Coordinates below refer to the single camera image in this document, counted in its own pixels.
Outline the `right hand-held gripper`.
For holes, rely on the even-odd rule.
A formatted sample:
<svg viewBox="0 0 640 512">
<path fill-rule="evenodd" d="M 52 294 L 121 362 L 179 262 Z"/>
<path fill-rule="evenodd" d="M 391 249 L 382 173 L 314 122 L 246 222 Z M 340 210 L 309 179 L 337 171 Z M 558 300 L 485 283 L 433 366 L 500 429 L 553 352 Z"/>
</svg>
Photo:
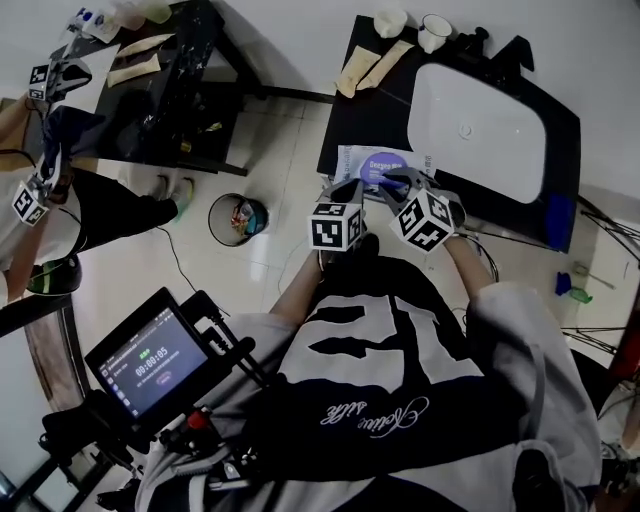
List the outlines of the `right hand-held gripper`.
<svg viewBox="0 0 640 512">
<path fill-rule="evenodd" d="M 456 193 L 441 189 L 433 178 L 414 168 L 383 172 L 378 192 L 394 214 L 390 223 L 394 234 L 423 254 L 441 246 L 467 218 Z"/>
</svg>

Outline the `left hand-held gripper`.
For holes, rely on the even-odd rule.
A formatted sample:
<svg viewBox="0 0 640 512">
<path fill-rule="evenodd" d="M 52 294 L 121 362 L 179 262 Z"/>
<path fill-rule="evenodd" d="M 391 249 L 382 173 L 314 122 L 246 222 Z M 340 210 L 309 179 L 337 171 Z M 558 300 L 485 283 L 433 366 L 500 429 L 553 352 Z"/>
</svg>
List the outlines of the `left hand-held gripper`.
<svg viewBox="0 0 640 512">
<path fill-rule="evenodd" d="M 325 188 L 308 216 L 309 248 L 349 251 L 363 236 L 365 186 L 352 178 Z"/>
</svg>

